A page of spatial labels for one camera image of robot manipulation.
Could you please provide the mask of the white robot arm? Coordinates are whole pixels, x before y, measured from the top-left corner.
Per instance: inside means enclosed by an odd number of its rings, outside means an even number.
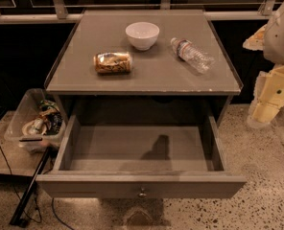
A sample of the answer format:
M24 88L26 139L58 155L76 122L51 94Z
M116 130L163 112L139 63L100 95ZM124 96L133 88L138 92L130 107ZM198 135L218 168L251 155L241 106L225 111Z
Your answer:
M262 51L264 58L274 64L271 71L259 72L248 109L248 125L266 127L284 106L284 2L243 47Z

